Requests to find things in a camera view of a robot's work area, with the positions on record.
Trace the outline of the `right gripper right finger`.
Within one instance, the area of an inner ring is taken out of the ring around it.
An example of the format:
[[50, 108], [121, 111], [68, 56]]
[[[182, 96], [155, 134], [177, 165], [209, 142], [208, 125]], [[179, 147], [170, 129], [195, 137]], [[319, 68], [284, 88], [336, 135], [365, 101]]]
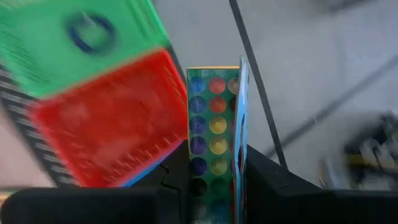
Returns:
[[247, 223], [270, 224], [315, 219], [318, 212], [307, 196], [320, 188], [284, 169], [251, 146], [247, 158]]

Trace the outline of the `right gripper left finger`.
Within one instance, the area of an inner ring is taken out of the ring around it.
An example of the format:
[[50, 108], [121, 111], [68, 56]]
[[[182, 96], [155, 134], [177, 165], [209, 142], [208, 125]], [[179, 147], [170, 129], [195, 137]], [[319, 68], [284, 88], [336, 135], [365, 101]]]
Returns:
[[170, 224], [188, 224], [189, 215], [189, 155], [188, 142], [182, 142], [159, 165], [133, 184], [135, 189], [158, 189], [166, 193], [166, 211]]

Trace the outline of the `blue plastic basket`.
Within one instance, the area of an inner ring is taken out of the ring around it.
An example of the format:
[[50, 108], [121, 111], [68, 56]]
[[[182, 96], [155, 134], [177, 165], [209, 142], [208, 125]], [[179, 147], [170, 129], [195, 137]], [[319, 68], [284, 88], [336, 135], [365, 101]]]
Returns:
[[134, 178], [125, 181], [121, 187], [131, 187], [136, 185], [161, 185], [163, 180], [167, 177], [172, 170], [172, 166], [179, 166], [178, 160], [183, 157], [183, 150], [185, 143], [178, 145], [174, 151], [165, 157], [162, 161], [155, 163], [152, 167], [146, 169], [143, 173], [135, 176]]

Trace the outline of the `green blue supply box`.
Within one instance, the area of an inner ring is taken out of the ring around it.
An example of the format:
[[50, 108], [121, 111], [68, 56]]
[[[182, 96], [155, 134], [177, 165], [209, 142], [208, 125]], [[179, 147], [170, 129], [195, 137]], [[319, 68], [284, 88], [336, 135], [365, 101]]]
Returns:
[[246, 224], [249, 67], [189, 67], [190, 224]]

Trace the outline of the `red plastic basket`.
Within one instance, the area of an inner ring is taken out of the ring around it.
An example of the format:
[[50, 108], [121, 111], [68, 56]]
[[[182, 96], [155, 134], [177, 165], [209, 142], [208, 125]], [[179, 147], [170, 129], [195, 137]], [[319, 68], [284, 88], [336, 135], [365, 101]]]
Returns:
[[187, 90], [167, 49], [39, 101], [31, 118], [82, 187], [145, 175], [187, 138]]

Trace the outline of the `black coil wristband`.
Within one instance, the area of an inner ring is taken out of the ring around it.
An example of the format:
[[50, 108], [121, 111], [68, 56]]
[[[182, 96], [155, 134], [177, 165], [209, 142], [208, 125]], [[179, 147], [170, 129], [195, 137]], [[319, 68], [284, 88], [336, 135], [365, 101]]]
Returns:
[[101, 14], [82, 11], [65, 22], [68, 38], [85, 54], [101, 55], [116, 44], [113, 23]]

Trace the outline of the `green plastic basket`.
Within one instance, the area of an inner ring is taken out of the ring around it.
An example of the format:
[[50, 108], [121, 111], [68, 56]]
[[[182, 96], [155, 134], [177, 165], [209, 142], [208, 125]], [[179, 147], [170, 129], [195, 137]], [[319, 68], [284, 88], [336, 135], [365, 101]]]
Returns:
[[[105, 54], [83, 53], [65, 22], [86, 11], [116, 29]], [[42, 98], [116, 68], [169, 43], [151, 0], [0, 0], [0, 59], [30, 96]]]

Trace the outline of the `black perforated metal shelf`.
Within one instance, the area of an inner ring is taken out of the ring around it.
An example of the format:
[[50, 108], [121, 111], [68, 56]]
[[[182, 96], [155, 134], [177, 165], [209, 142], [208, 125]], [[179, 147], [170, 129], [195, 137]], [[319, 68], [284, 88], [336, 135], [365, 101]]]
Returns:
[[34, 101], [35, 98], [24, 94], [17, 87], [12, 76], [0, 63], [0, 103], [27, 146], [27, 150], [57, 187], [77, 187], [78, 182], [66, 168], [65, 163], [45, 142], [43, 135], [30, 120], [29, 103]]

